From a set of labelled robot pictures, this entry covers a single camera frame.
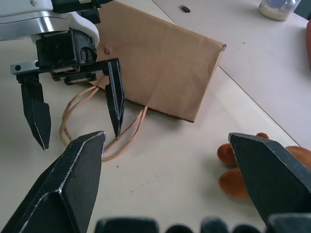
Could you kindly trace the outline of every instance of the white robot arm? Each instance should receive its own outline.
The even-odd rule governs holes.
[[[124,93],[118,59],[97,62],[100,23],[98,8],[112,0],[9,0],[0,8],[0,41],[31,37],[37,61],[11,65],[21,84],[24,114],[33,136],[44,150],[49,147],[51,117],[44,102],[39,74],[71,85],[96,80],[96,72],[109,75],[106,87],[116,137],[123,117]]]

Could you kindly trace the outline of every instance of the brown paper bag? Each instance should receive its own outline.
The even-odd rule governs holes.
[[[100,17],[97,60],[121,60],[125,97],[194,122],[226,45],[117,1]],[[104,89],[107,79],[92,84]]]

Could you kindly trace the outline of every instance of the glass jar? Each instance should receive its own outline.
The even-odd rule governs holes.
[[[284,21],[300,2],[301,0],[262,0],[259,12],[268,18]]]

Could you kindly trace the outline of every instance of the red object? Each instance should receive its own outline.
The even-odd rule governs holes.
[[[308,54],[309,54],[309,62],[311,66],[311,20],[307,24],[307,47],[308,47]]]

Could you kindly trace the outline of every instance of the white table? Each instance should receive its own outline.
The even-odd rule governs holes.
[[[179,26],[227,44],[225,72],[299,145],[311,149],[307,20],[258,12],[261,0],[154,0]],[[186,5],[188,14],[178,7]]]
[[[123,0],[154,16],[168,20],[151,0]],[[61,115],[68,101],[83,86],[65,86],[41,78],[45,102],[50,105],[50,149],[42,151],[23,115],[20,86],[10,74],[10,64],[36,59],[28,39],[0,42],[0,229],[17,209],[35,180],[64,150],[58,138]],[[124,126],[140,111],[126,103]],[[78,108],[68,122],[74,136],[113,129],[104,92]],[[184,223],[198,231],[206,216],[220,216],[230,227],[264,224],[249,202],[236,202],[218,187],[226,168],[216,156],[229,132],[266,132],[284,146],[295,142],[284,133],[221,69],[217,69],[195,123],[174,120],[149,111],[136,141],[119,158],[104,163],[88,232],[101,217],[150,216],[161,231]]]

